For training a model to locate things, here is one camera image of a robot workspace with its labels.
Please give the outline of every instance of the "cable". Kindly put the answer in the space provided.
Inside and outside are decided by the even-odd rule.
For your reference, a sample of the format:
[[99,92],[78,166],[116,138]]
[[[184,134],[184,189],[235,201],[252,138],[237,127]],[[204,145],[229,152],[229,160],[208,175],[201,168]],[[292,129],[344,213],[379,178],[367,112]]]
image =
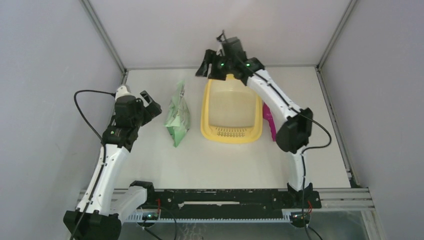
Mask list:
[[309,208],[307,209],[307,213],[306,214],[311,214],[312,213],[312,204],[311,201],[307,201],[307,203],[309,204]]
[[[115,97],[115,93],[106,92],[106,91],[97,91],[97,90],[89,90],[89,89],[85,89],[85,90],[79,90],[79,91],[76,91],[76,92],[75,92],[75,94],[73,95],[73,102],[75,103],[75,106],[76,106],[76,108],[78,109],[78,112],[79,112],[79,114],[81,115],[82,119],[84,119],[85,123],[86,123],[86,124],[90,127],[90,129],[91,129],[91,130],[92,130],[92,131],[96,134],[96,136],[100,139],[101,146],[103,147],[103,159],[102,159],[102,161],[103,161],[103,163],[105,163],[105,162],[106,162],[106,144],[104,143],[102,136],[100,136],[100,134],[96,131],[96,129],[95,129],[95,128],[94,128],[94,127],[90,124],[90,122],[88,121],[88,119],[87,119],[87,118],[86,118],[86,116],[84,115],[84,113],[83,113],[83,111],[81,110],[80,105],[78,104],[78,101],[77,101],[77,95],[78,95],[79,93],[84,93],[84,92],[91,92],[91,93],[98,93],[98,94],[107,94],[107,95],[111,95],[112,97]],[[103,166],[104,166],[104,165],[101,165],[101,166],[100,166],[100,170],[98,171],[97,178],[96,178],[96,180],[95,180],[95,182],[94,182],[93,188],[91,189],[91,193],[90,193],[90,195],[89,195],[89,197],[88,197],[88,202],[86,203],[86,205],[85,205],[85,207],[84,207],[84,210],[83,210],[83,211],[82,211],[82,213],[81,213],[81,216],[79,217],[78,221],[76,222],[75,227],[74,227],[74,229],[73,229],[73,231],[72,231],[72,234],[70,235],[69,240],[73,240],[73,239],[74,239],[74,237],[75,237],[75,233],[77,232],[77,229],[78,229],[78,227],[80,226],[80,223],[81,223],[81,221],[83,220],[83,217],[84,217],[84,215],[86,214],[87,209],[89,208],[90,201],[91,201],[91,200],[92,200],[92,198],[93,198],[94,191],[95,191],[95,189],[96,189],[96,187],[97,187],[97,184],[99,183],[100,176],[102,175],[102,172],[103,172]]]
[[305,116],[305,115],[303,115],[303,114],[301,114],[300,112],[297,112],[297,114],[299,114],[300,116],[302,116],[302,117],[304,117],[305,119],[307,119],[307,120],[309,120],[309,121],[311,121],[311,122],[313,122],[314,124],[316,124],[316,125],[318,125],[318,127],[320,127],[327,135],[328,135],[328,143],[327,144],[325,144],[325,145],[321,145],[321,146],[309,146],[309,147],[306,147],[306,148],[304,148],[303,150],[302,150],[302,152],[300,153],[300,156],[301,156],[301,158],[302,158],[302,165],[303,165],[303,181],[302,181],[302,211],[301,211],[301,214],[302,214],[302,219],[303,219],[303,227],[304,227],[304,229],[305,229],[305,232],[306,232],[306,235],[307,235],[307,237],[309,238],[309,240],[312,240],[312,238],[311,238],[311,235],[309,234],[309,231],[308,231],[308,226],[309,225],[307,225],[306,224],[306,221],[305,221],[305,214],[304,214],[304,212],[305,212],[305,206],[304,206],[304,203],[305,203],[305,201],[304,201],[304,199],[305,199],[305,179],[306,179],[306,166],[305,166],[305,158],[304,158],[304,153],[307,151],[307,150],[309,150],[309,149],[323,149],[323,148],[326,148],[326,147],[328,147],[330,144],[331,144],[331,142],[332,142],[332,137],[331,137],[331,134],[330,134],[330,132],[324,127],[324,126],[322,126],[320,123],[318,123],[317,121],[315,121],[315,120],[313,120],[313,119],[311,119],[311,118],[309,118],[309,117],[307,117],[307,116]]
[[314,232],[317,236],[318,236],[318,238],[319,239],[321,239],[321,240],[323,240],[323,238],[318,234],[318,232],[317,231],[315,231],[315,229],[313,229],[312,227],[310,227],[310,226],[308,226],[308,228],[309,229],[311,229],[312,230],[312,232]]
[[[176,240],[177,239],[177,232],[178,232],[178,225],[177,225],[177,219],[174,217],[174,215],[172,214],[172,212],[171,211],[169,211],[168,209],[166,209],[166,208],[164,208],[163,206],[155,206],[155,205],[142,205],[141,206],[142,208],[159,208],[159,209],[161,209],[161,210],[165,210],[166,212],[168,212],[170,215],[171,215],[171,217],[172,217],[172,219],[173,219],[173,221],[174,221],[174,223],[175,223],[175,235],[174,235],[174,237],[173,237],[173,240]],[[145,228],[145,227],[143,227],[143,229],[144,230],[146,230],[146,232],[148,232],[149,234],[151,234],[153,237],[155,237],[156,239],[158,239],[158,240],[162,240],[161,238],[159,238],[156,234],[154,234],[153,232],[151,232],[150,230],[148,230],[147,228]]]
[[162,240],[162,238],[158,237],[158,235],[154,234],[152,231],[150,231],[147,228],[143,229],[144,231],[148,232],[150,235],[152,235],[153,237],[155,237],[157,240]]

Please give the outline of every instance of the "red wire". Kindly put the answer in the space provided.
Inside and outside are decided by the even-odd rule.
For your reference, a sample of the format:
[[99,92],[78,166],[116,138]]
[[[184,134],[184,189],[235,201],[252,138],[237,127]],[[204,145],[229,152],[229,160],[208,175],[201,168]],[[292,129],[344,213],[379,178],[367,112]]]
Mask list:
[[158,199],[156,200],[156,202],[157,202],[157,214],[159,214],[159,212],[160,212],[160,210],[161,210],[161,199],[160,199],[160,198],[158,198]]
[[311,202],[308,200],[307,203],[309,204],[309,208],[308,208],[308,214],[312,213],[312,204]]

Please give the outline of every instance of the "white table surface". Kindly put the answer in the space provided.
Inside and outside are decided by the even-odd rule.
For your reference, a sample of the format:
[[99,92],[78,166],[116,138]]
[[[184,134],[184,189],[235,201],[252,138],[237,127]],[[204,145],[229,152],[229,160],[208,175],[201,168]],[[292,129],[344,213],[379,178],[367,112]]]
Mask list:
[[[314,119],[326,127],[333,143],[307,151],[307,175],[314,188],[350,188],[339,146],[313,67],[269,67],[274,81],[301,108],[312,109]],[[259,140],[227,144],[207,140],[200,131],[202,99],[207,79],[196,69],[129,71],[126,84],[133,94],[146,90],[161,105],[162,114],[140,128],[115,188],[128,188],[135,180],[153,182],[156,189],[267,189],[287,188],[288,153],[272,142],[266,120]],[[176,83],[185,80],[185,100],[191,129],[178,147],[163,126]],[[327,135],[314,124],[310,146],[322,145]]]

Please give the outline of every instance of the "black cable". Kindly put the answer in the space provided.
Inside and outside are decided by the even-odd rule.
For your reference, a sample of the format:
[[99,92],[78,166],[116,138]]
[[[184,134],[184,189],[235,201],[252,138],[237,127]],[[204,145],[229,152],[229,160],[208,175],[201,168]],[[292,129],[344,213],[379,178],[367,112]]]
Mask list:
[[[114,93],[111,93],[111,92],[106,92],[106,91],[97,91],[97,90],[89,90],[89,89],[85,89],[85,90],[79,90],[79,91],[75,92],[75,94],[73,95],[73,102],[75,103],[75,106],[76,106],[76,108],[78,109],[78,112],[79,112],[79,114],[81,115],[82,119],[84,119],[85,123],[86,123],[86,124],[90,127],[90,129],[91,129],[91,130],[92,130],[92,131],[96,134],[96,136],[100,139],[101,146],[103,147],[103,159],[102,159],[102,161],[103,161],[103,163],[105,163],[105,162],[106,162],[106,144],[103,142],[103,138],[102,138],[102,136],[100,136],[100,134],[96,131],[96,129],[95,129],[95,128],[94,128],[94,127],[90,124],[90,122],[88,121],[88,119],[87,119],[87,118],[86,118],[86,116],[84,115],[84,113],[83,113],[83,111],[81,110],[80,105],[78,104],[78,101],[77,101],[77,95],[78,95],[79,93],[84,93],[84,92],[99,93],[99,94],[107,94],[107,95],[111,95],[112,97],[115,97],[115,94],[114,94]],[[77,232],[77,229],[78,229],[78,227],[80,226],[81,220],[83,220],[83,217],[84,217],[84,215],[86,214],[87,209],[89,208],[90,201],[91,201],[91,200],[92,200],[92,198],[93,198],[94,191],[95,191],[95,189],[96,189],[96,187],[97,187],[97,184],[99,183],[100,176],[102,175],[102,172],[103,172],[103,166],[104,166],[104,165],[101,165],[101,166],[100,166],[100,170],[98,171],[97,178],[96,178],[96,180],[95,180],[95,182],[94,182],[93,188],[91,189],[91,193],[90,193],[90,195],[88,196],[88,202],[87,202],[87,204],[85,205],[84,210],[83,210],[83,211],[82,211],[82,213],[81,213],[81,216],[79,217],[78,221],[76,222],[76,225],[75,225],[75,227],[74,227],[74,229],[73,229],[73,231],[72,231],[72,234],[70,235],[69,240],[73,240],[73,239],[74,239],[75,233]]]
[[150,235],[152,235],[153,237],[155,237],[157,240],[162,240],[162,238],[158,237],[158,235],[154,234],[152,231],[150,231],[147,228],[143,229],[144,231],[148,232]]
[[[175,223],[175,235],[173,237],[173,240],[176,240],[177,239],[177,233],[178,233],[177,219],[174,217],[174,215],[172,214],[171,211],[169,211],[168,209],[164,208],[163,206],[157,206],[157,205],[143,205],[141,207],[142,208],[160,208],[161,210],[165,210],[166,212],[168,212],[171,215],[171,217],[172,217],[172,219],[173,219],[173,221]],[[157,238],[158,240],[162,240],[156,234],[154,234],[153,232],[147,230],[147,228],[144,227],[144,230],[146,230],[146,232],[148,232],[149,234],[151,234],[153,237]]]
[[307,235],[307,237],[309,238],[309,240],[312,240],[312,238],[311,238],[311,235],[309,234],[309,231],[308,231],[308,225],[306,224],[306,220],[305,220],[305,179],[306,179],[306,166],[305,166],[305,158],[304,158],[304,153],[307,151],[307,150],[310,150],[310,149],[323,149],[323,148],[326,148],[326,147],[328,147],[331,143],[332,143],[332,137],[331,137],[331,134],[330,134],[330,132],[323,126],[323,125],[321,125],[319,122],[317,122],[317,121],[315,121],[315,120],[313,120],[312,118],[310,118],[310,117],[307,117],[307,116],[305,116],[305,115],[303,115],[303,114],[301,114],[299,111],[297,111],[296,109],[294,109],[292,106],[290,106],[289,105],[289,103],[284,99],[284,97],[277,91],[277,89],[275,89],[274,88],[274,86],[272,86],[272,84],[269,84],[268,83],[268,81],[264,78],[264,77],[262,77],[261,75],[259,75],[259,74],[257,74],[256,72],[254,72],[254,74],[256,75],[256,76],[258,76],[259,78],[261,78],[262,80],[264,80],[265,82],[267,82],[267,84],[268,84],[268,86],[270,86],[273,90],[274,90],[274,92],[281,98],[281,100],[284,102],[284,104],[286,104],[286,106],[289,108],[289,109],[291,109],[293,112],[295,112],[296,114],[298,114],[298,115],[300,115],[300,116],[302,116],[303,118],[305,118],[305,119],[307,119],[307,120],[309,120],[309,121],[311,121],[312,123],[314,123],[314,124],[316,124],[318,127],[320,127],[327,135],[328,135],[328,143],[327,144],[325,144],[325,145],[321,145],[321,146],[309,146],[309,147],[306,147],[306,148],[304,148],[303,150],[302,150],[302,152],[300,153],[300,156],[301,156],[301,158],[302,158],[302,166],[303,166],[303,181],[302,181],[302,209],[301,209],[301,216],[302,216],[302,220],[303,220],[303,227],[304,227],[304,229],[305,229],[305,232],[306,232],[306,235]]
[[312,232],[314,232],[317,236],[318,236],[318,238],[320,239],[320,240],[323,240],[323,238],[318,234],[318,232],[317,231],[315,231],[315,229],[313,229],[312,227],[310,227],[310,226],[308,226],[308,228],[309,229],[311,229],[312,230]]
[[90,127],[90,129],[97,135],[98,139],[100,139],[100,141],[103,143],[102,136],[90,124],[90,122],[87,120],[86,116],[84,115],[83,111],[81,111],[80,105],[78,105],[77,95],[79,93],[84,93],[84,92],[91,92],[91,93],[98,93],[98,94],[108,94],[108,95],[111,95],[113,97],[115,97],[115,94],[111,93],[111,92],[106,92],[106,91],[97,91],[97,90],[85,89],[85,90],[76,91],[75,94],[73,95],[73,102],[75,103],[75,106],[78,109],[79,114],[81,114],[81,117],[84,119],[85,123]]

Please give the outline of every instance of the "pink object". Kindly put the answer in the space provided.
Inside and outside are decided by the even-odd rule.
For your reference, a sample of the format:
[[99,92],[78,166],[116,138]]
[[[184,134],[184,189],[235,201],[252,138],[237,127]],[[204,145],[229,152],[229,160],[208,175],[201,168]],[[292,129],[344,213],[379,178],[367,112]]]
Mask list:
[[274,118],[273,115],[271,114],[271,110],[270,108],[264,103],[263,107],[262,107],[262,117],[263,119],[267,120],[269,123],[269,128],[271,129],[271,136],[272,136],[272,141],[276,141],[276,126],[274,124]]

